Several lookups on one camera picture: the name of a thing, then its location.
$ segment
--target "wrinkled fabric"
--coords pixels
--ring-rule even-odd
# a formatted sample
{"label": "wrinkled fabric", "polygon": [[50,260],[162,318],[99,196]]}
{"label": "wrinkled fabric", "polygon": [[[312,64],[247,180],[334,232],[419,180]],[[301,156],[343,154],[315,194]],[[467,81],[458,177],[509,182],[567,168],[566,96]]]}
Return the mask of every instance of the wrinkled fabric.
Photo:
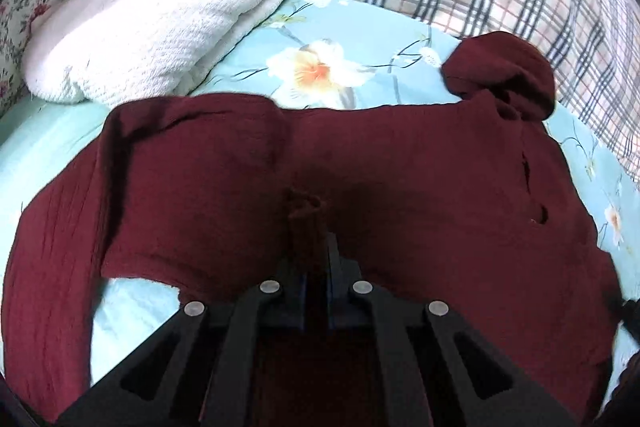
{"label": "wrinkled fabric", "polygon": [[[617,324],[606,302],[620,288],[542,125],[554,107],[549,64],[494,33],[463,41],[442,73],[462,102],[339,112],[210,94],[116,108],[22,214],[2,302],[9,385],[48,420],[87,390],[101,277],[232,300],[283,255],[317,268],[330,230],[368,280],[447,301],[578,420],[593,417]],[[268,403],[255,425],[375,409],[345,385],[369,380],[361,339],[308,335],[295,356],[272,346],[281,357],[258,372]],[[283,375],[301,367],[318,378],[287,387]],[[332,411],[328,368],[351,389]],[[305,406],[286,405],[296,400]]]}

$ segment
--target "red garment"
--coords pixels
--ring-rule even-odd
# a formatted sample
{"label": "red garment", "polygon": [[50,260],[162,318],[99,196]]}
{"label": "red garment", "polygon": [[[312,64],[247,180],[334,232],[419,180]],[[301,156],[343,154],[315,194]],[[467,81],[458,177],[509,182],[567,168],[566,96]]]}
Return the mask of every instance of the red garment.
{"label": "red garment", "polygon": [[[115,109],[22,214],[2,302],[9,385],[49,420],[88,388],[100,277],[152,279],[209,302],[271,276],[301,242],[293,189],[322,201],[341,254],[366,278],[447,301],[577,418],[593,416],[616,330],[604,295],[620,288],[541,123],[554,107],[551,68],[493,33],[463,41],[442,71],[463,102],[338,112],[210,94]],[[342,360],[353,363],[329,365],[322,345],[289,351],[275,372],[306,363],[318,390],[331,367],[356,389],[345,383],[367,357],[352,346]],[[326,389],[283,386],[271,386],[282,399],[260,425],[340,424],[337,409],[322,411]],[[289,421],[271,423],[274,410]]]}

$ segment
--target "white towel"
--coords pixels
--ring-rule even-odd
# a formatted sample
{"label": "white towel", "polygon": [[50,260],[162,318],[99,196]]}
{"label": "white towel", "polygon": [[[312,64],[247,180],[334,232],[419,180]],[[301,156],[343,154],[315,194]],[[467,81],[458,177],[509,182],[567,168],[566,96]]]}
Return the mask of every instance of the white towel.
{"label": "white towel", "polygon": [[24,79],[51,102],[114,107],[186,94],[282,1],[109,0],[84,22],[58,28],[60,8],[28,43]]}

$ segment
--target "bed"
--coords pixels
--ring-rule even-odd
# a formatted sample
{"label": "bed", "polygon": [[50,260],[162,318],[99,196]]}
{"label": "bed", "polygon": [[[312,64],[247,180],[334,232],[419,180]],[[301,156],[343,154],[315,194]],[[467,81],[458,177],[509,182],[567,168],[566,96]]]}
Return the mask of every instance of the bed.
{"label": "bed", "polygon": [[[0,273],[21,210],[100,132],[107,108],[31,98],[18,81],[31,18],[56,0],[0,4]],[[640,298],[640,9],[634,0],[286,0],[208,75],[192,96],[249,92],[282,107],[358,110],[385,104],[455,103],[438,67],[458,38],[508,30],[535,44],[556,72],[558,100],[546,122],[619,273],[623,296]],[[292,92],[276,64],[290,49],[322,47],[335,61],[373,67],[348,96]],[[177,290],[110,280],[94,317],[92,381],[178,309]],[[620,330],[607,398],[638,346]]]}

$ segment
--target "black object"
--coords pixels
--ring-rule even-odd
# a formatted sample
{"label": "black object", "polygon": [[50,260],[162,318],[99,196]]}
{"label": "black object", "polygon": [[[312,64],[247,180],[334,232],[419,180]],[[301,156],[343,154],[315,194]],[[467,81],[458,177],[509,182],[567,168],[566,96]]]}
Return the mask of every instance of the black object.
{"label": "black object", "polygon": [[[334,236],[327,256],[328,327],[373,331],[388,427],[577,427],[445,303],[403,301],[363,281],[358,264],[338,254]],[[234,304],[187,305],[55,427],[245,427],[258,334],[262,328],[304,330],[305,295],[305,276],[283,261],[273,281],[250,288]],[[46,425],[3,384],[3,427]],[[598,427],[631,425],[625,410],[614,412],[614,423]]]}

